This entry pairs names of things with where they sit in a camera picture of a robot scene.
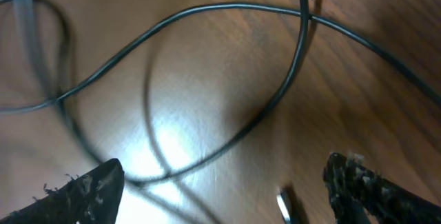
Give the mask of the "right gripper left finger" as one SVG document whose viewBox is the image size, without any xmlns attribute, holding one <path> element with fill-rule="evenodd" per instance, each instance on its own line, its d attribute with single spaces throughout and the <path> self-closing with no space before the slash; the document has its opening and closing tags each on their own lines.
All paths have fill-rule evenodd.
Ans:
<svg viewBox="0 0 441 224">
<path fill-rule="evenodd" d="M 44 187 L 46 197 L 3 217 L 3 224 L 116 223 L 125 172 L 118 159 L 110 159 L 62 188 Z"/>
</svg>

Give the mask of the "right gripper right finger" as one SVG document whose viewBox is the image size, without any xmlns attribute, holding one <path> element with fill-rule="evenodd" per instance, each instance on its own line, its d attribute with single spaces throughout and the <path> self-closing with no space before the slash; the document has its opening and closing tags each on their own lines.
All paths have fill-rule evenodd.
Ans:
<svg viewBox="0 0 441 224">
<path fill-rule="evenodd" d="M 433 204 L 333 152 L 322 173 L 337 223 L 439 223 L 440 206 Z"/>
</svg>

